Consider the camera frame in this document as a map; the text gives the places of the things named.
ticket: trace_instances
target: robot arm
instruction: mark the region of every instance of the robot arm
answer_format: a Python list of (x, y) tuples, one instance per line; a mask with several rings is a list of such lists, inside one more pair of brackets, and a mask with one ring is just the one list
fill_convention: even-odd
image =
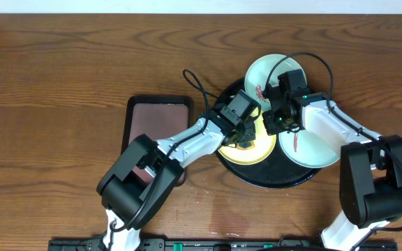
[[(282, 74), (278, 80), (280, 86), (266, 86), (267, 95), (286, 99), (263, 113), (267, 132), (308, 130), (341, 157), (339, 197), (343, 210), (321, 233), (321, 240), (326, 248), (353, 250), (372, 229), (402, 217), (402, 170), (380, 147), (380, 144), (385, 146), (402, 163), (402, 138), (381, 137), (343, 113), (335, 102), (329, 101), (328, 105), (325, 94), (313, 93), (307, 87), (301, 70)], [(372, 142), (368, 137), (379, 142)], [(387, 170), (386, 176), (373, 179), (372, 169)]]
[[(350, 250), (364, 240), (372, 228), (384, 227), (402, 216), (402, 173), (377, 144), (329, 112), (323, 93), (312, 92), (306, 82), (292, 81), (304, 79), (298, 77), (300, 73), (285, 73), (279, 76), (279, 86), (266, 86), (272, 110), (263, 112), (264, 125), (268, 135), (292, 132), (295, 128), (314, 132), (340, 155), (343, 211), (321, 237), (326, 248)], [(279, 97), (283, 97), (282, 102), (273, 102)], [(334, 102), (330, 104), (339, 116), (362, 128)], [(253, 125), (248, 117), (257, 106), (256, 101), (240, 91), (228, 105), (212, 108), (209, 117), (202, 116), (192, 128), (174, 137), (156, 142), (146, 135), (136, 138), (97, 187), (109, 219), (105, 246), (112, 251), (134, 251), (140, 242), (140, 228), (163, 205), (187, 165), (221, 146), (252, 140), (246, 123)], [(199, 132), (205, 123), (207, 127), (202, 133), (181, 142)], [(382, 140), (402, 162), (400, 137), (383, 138), (367, 129), (364, 132)], [(153, 176), (160, 175), (156, 175), (150, 185), (144, 185), (132, 172), (135, 165), (147, 169)], [(373, 180), (371, 167), (386, 169), (386, 177)], [(121, 231), (113, 231), (112, 223)]]
[[(135, 250), (140, 228), (163, 205), (185, 167), (222, 145), (250, 139), (246, 124), (253, 126), (250, 115), (256, 107), (258, 103), (240, 91), (228, 105), (213, 107), (209, 117), (202, 115), (178, 135), (156, 142), (146, 135), (133, 140), (97, 186), (109, 220), (105, 246), (112, 251)], [(153, 181), (145, 185), (132, 172), (134, 166), (146, 169)]]

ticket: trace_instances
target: black plate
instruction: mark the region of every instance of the black plate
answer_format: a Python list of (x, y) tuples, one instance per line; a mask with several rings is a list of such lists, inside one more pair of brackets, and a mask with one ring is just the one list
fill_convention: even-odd
[[(230, 96), (235, 95), (240, 89), (244, 90), (244, 78), (238, 79), (224, 90), (215, 103), (228, 104)], [(283, 152), (278, 140), (269, 156), (253, 165), (235, 164), (226, 160), (218, 151), (215, 154), (235, 176), (262, 188), (290, 188), (302, 184), (320, 171), (320, 168), (306, 168), (293, 162)]]

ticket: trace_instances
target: wooden table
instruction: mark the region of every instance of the wooden table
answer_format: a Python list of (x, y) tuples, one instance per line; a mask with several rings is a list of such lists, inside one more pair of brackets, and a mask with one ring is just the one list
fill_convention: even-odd
[[(352, 118), (402, 136), (402, 16), (0, 15), (0, 250), (45, 250), (51, 238), (106, 230), (96, 185), (119, 156), (131, 96), (188, 95), (199, 114), (202, 95), (182, 69), (219, 94), (259, 57), (297, 51), (328, 61), (334, 99)], [(322, 65), (296, 60), (314, 89), (328, 90)], [(206, 156), (142, 231), (312, 236), (341, 210), (338, 175), (333, 165), (296, 188), (266, 190)], [(402, 233), (377, 238), (402, 250)]]

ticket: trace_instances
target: black cable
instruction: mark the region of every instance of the black cable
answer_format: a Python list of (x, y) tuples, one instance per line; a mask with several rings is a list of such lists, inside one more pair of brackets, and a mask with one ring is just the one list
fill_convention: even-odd
[[(202, 95), (203, 95), (203, 97), (204, 97), (204, 102), (205, 102), (205, 105), (206, 105), (206, 120), (205, 120), (204, 126), (202, 127), (201, 130), (199, 130), (199, 131), (193, 133), (192, 135), (189, 135), (189, 136), (187, 136), (187, 137), (181, 139), (180, 141), (174, 143), (174, 144), (172, 145), (172, 147), (170, 147), (170, 149), (169, 149), (169, 151), (167, 152), (167, 154), (165, 155), (164, 159), (162, 160), (161, 165), (164, 165), (164, 164), (168, 161), (168, 159), (169, 159), (169, 157), (170, 157), (170, 154), (171, 154), (180, 144), (182, 144), (182, 143), (184, 143), (185, 141), (187, 141), (187, 140), (189, 140), (189, 139), (192, 139), (192, 138), (194, 138), (195, 136), (197, 136), (197, 135), (203, 133), (204, 130), (206, 129), (206, 127), (207, 127), (208, 122), (209, 122), (209, 110), (210, 110), (210, 108), (209, 108), (209, 101), (207, 100), (207, 92), (206, 92), (206, 90), (204, 89), (203, 85), (201, 84), (200, 80), (196, 77), (196, 75), (195, 75), (193, 72), (191, 72), (190, 70), (184, 69), (184, 70), (182, 71), (182, 75), (183, 75), (184, 78), (187, 80), (187, 82), (189, 82), (189, 84), (192, 84), (192, 83), (191, 83), (191, 81), (187, 78), (186, 73), (189, 73), (190, 75), (192, 75), (193, 79), (198, 83), (199, 90), (201, 90), (201, 92), (202, 92)], [(150, 200), (150, 198), (151, 198), (151, 194), (153, 194), (153, 191), (154, 191), (155, 188), (156, 188), (157, 182), (155, 182), (155, 181), (158, 181), (159, 178), (161, 177), (161, 175), (162, 175), (162, 168), (160, 168), (160, 169), (158, 170), (158, 173), (157, 173), (156, 176), (154, 177), (154, 181), (151, 183), (150, 189), (149, 189), (147, 195), (145, 196), (144, 201), (142, 202), (142, 205), (140, 205), (139, 209), (136, 211), (135, 215), (131, 218), (131, 220), (129, 221), (129, 223), (128, 223), (128, 224), (124, 224), (122, 227), (120, 227), (120, 228), (118, 228), (118, 229), (115, 229), (115, 228), (114, 228), (114, 225), (113, 225), (113, 224), (110, 224), (110, 230), (111, 230), (112, 232), (117, 233), (117, 232), (123, 231), (123, 230), (125, 230), (125, 229), (130, 229), (130, 228), (131, 228), (131, 225), (133, 224), (133, 222), (135, 222), (135, 220), (137, 219), (137, 217), (139, 216), (139, 214), (141, 214), (141, 212), (144, 210), (145, 206), (149, 203), (149, 200)]]
[(291, 237), (291, 238), (297, 238), (297, 236), (293, 235), (293, 234), (287, 234), (282, 236), (282, 238), (280, 238), (280, 240), (278, 240), (277, 242), (277, 247), (281, 247), (282, 246), (282, 242), (285, 240), (285, 238), (287, 237)]
[[(193, 74), (191, 71), (189, 71), (189, 70), (186, 70), (186, 71), (187, 71), (187, 72), (190, 72), (192, 76), (195, 76), (195, 74)], [(198, 87), (199, 85), (198, 85), (198, 86), (194, 85), (194, 83), (192, 83), (192, 81), (190, 81), (189, 78), (187, 78), (187, 76), (186, 76), (186, 74), (184, 73), (184, 71), (183, 71), (182, 75), (184, 76), (184, 79), (186, 79), (186, 81), (187, 81), (193, 88), (195, 88), (195, 89), (197, 89), (198, 91), (201, 91), (201, 92), (202, 92), (201, 88)], [(207, 95), (211, 96), (211, 97), (214, 97), (214, 98), (218, 99), (218, 96), (216, 96), (216, 95), (214, 95), (214, 94), (212, 94), (212, 93), (210, 93), (210, 92), (208, 92), (208, 91), (205, 91), (205, 93), (206, 93)]]
[(376, 235), (375, 231), (370, 231), (369, 233), (367, 233), (362, 239), (360, 239), (354, 246), (352, 246), (352, 248), (350, 249), (350, 251), (355, 251), (357, 250), (357, 248), (359, 248), (362, 244), (364, 244), (364, 242), (366, 242), (370, 236), (372, 236), (372, 234)]
[[(319, 56), (310, 53), (310, 52), (296, 52), (293, 53), (291, 55), (288, 55), (286, 57), (284, 57), (283, 59), (281, 59), (278, 63), (276, 63), (276, 65), (271, 69), (271, 72), (269, 73), (269, 76), (267, 78), (266, 84), (269, 83), (269, 80), (271, 79), (272, 73), (274, 72), (274, 70), (277, 68), (277, 66), (279, 66), (283, 61), (285, 61), (286, 59), (292, 58), (293, 56), (297, 56), (297, 55), (308, 55), (308, 56), (312, 56), (314, 58), (316, 58), (317, 60), (319, 60), (320, 62), (323, 63), (323, 65), (327, 68), (329, 76), (330, 76), (330, 88), (329, 88), (329, 94), (327, 96), (327, 107), (328, 110), (339, 120), (341, 120), (342, 122), (344, 122), (344, 124), (346, 124), (347, 126), (349, 126), (350, 128), (352, 128), (353, 130), (357, 131), (358, 134), (361, 134), (362, 136), (365, 136), (366, 138), (368, 138), (369, 140), (371, 140), (372, 142), (376, 142), (376, 144), (380, 147), (380, 149), (382, 149), (385, 154), (387, 156), (389, 156), (399, 167), (400, 170), (402, 172), (402, 163), (401, 161), (389, 150), (387, 149), (387, 147), (385, 145), (383, 145), (379, 139), (375, 139), (374, 137), (370, 136), (369, 134), (367, 134), (366, 132), (364, 132), (364, 128), (358, 128), (357, 126), (351, 124), (350, 122), (346, 121), (342, 116), (340, 116), (334, 109), (335, 107), (332, 107), (330, 105), (330, 100), (332, 99), (332, 95), (333, 95), (333, 87), (334, 87), (334, 78), (333, 78), (333, 72), (331, 70), (331, 68), (328, 66), (328, 63), (323, 60), (322, 58), (320, 58)], [(374, 227), (372, 228), (371, 232), (369, 232), (369, 234), (364, 237), (363, 241), (365, 241), (366, 239), (368, 239), (371, 234), (375, 234), (377, 231), (402, 231), (402, 227)]]
[(288, 128), (288, 133), (289, 132), (292, 132), (292, 133), (298, 133), (298, 132), (300, 132), (300, 126), (292, 126), (292, 127), (289, 127)]
[(94, 238), (89, 238), (89, 239), (80, 241), (80, 242), (75, 246), (75, 251), (81, 251), (80, 248), (83, 248), (84, 251), (88, 251), (88, 249), (87, 249), (88, 242), (89, 242), (89, 244), (91, 244), (91, 241), (98, 240), (98, 242), (101, 243), (101, 242), (103, 242), (103, 237), (105, 237), (105, 235), (106, 235), (106, 231), (103, 232), (103, 234), (100, 235), (100, 236), (97, 236), (97, 237), (94, 237)]
[[(114, 229), (114, 227), (116, 226), (116, 220), (113, 220), (110, 222), (110, 229)], [(110, 232), (110, 242), (108, 243), (108, 251), (111, 251), (112, 246), (114, 245), (114, 232), (111, 231)]]

